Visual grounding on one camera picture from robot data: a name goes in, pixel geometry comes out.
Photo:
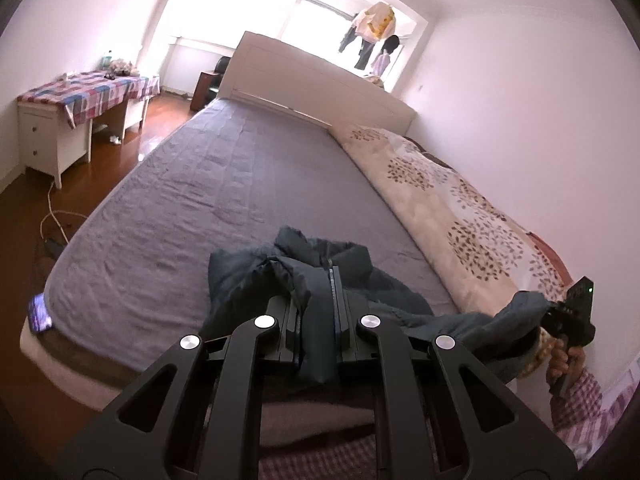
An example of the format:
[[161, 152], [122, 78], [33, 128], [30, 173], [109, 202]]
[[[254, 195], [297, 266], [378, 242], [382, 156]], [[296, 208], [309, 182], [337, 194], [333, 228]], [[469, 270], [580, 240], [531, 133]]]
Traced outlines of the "person's right hand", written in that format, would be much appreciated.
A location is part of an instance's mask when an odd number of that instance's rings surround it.
[[586, 352], [582, 347], [568, 348], [562, 340], [555, 341], [550, 353], [546, 379], [550, 386], [564, 378], [570, 387], [582, 376], [586, 362]]

